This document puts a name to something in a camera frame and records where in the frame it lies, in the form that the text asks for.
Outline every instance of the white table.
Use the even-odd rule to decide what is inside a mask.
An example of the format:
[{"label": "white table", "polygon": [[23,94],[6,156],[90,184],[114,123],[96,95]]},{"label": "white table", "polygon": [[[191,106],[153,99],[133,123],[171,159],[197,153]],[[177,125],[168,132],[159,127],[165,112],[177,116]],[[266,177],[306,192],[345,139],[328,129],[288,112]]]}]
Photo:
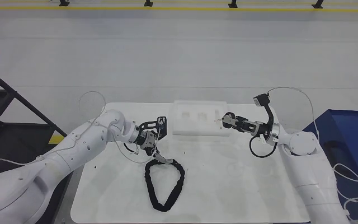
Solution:
[{"label": "white table", "polygon": [[[267,121],[264,108],[228,105],[251,121]],[[166,213],[153,209],[144,180],[145,164],[127,160],[114,143],[83,169],[70,212],[76,223],[242,223],[308,222],[304,205],[292,188],[276,151],[268,158],[251,155],[251,136],[232,130],[230,137],[183,138],[171,134],[172,104],[109,103],[137,124],[168,118],[168,136],[158,143],[165,158],[185,169],[181,195]],[[272,147],[253,142],[264,155]],[[144,155],[130,155],[144,161]],[[172,166],[153,166],[150,172],[160,202],[165,202],[179,178]]]}]

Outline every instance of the blue bin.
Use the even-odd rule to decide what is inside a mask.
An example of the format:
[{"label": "blue bin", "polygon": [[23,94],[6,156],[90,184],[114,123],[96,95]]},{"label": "blue bin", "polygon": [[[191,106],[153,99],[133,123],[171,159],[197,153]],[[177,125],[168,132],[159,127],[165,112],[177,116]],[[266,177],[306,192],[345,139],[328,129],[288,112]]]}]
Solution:
[{"label": "blue bin", "polygon": [[[358,174],[358,111],[327,110],[316,119],[320,144],[326,153],[331,166],[344,164]],[[303,129],[316,134],[313,122]],[[336,170],[352,179],[357,177],[342,166]],[[336,174],[337,187],[348,198],[358,197],[358,183],[347,180]],[[339,196],[343,206],[345,198]],[[358,220],[358,203],[347,204],[350,216]]]}]

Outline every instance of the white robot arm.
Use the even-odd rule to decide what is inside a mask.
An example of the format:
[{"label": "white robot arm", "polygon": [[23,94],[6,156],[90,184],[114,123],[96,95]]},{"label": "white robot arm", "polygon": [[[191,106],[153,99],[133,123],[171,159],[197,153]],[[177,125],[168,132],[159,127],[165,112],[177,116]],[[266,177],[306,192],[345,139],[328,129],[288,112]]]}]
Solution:
[{"label": "white robot arm", "polygon": [[[312,224],[349,224],[337,194],[337,181],[319,141],[311,132],[286,133],[282,125],[274,123],[267,94],[254,97],[257,106],[264,106],[267,123],[250,122],[228,112],[222,118],[223,126],[239,132],[248,132],[253,138],[251,152],[260,158],[271,155],[278,147],[288,177],[300,195]],[[251,148],[254,138],[260,137],[274,149],[266,156],[256,155]]]},{"label": "white robot arm", "polygon": [[[136,143],[148,155],[166,162],[155,146],[155,140],[166,135],[166,128],[165,117],[137,126],[116,110],[84,123],[34,162],[0,174],[0,223],[36,223],[59,182],[99,155],[107,142]],[[160,134],[146,129],[157,129]]]}]

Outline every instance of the white foam block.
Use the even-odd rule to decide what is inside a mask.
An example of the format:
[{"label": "white foam block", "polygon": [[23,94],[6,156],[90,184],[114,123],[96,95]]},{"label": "white foam block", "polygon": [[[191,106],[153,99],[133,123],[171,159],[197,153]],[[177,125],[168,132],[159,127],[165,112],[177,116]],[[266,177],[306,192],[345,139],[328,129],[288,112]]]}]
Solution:
[{"label": "white foam block", "polygon": [[229,136],[222,118],[228,112],[223,101],[175,101],[173,134],[181,136]]}]

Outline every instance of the floor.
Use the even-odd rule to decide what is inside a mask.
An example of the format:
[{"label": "floor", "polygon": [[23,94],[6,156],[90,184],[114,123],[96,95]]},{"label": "floor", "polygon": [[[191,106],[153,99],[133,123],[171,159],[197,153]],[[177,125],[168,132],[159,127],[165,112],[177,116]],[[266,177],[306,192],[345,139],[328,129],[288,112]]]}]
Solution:
[{"label": "floor", "polygon": [[[357,15],[0,11],[0,77],[67,133],[88,119],[78,109],[87,91],[107,102],[252,104],[290,86],[309,95],[316,115],[358,110]],[[304,95],[277,90],[270,99],[285,128],[312,121]],[[16,102],[1,119],[39,122]]]}]

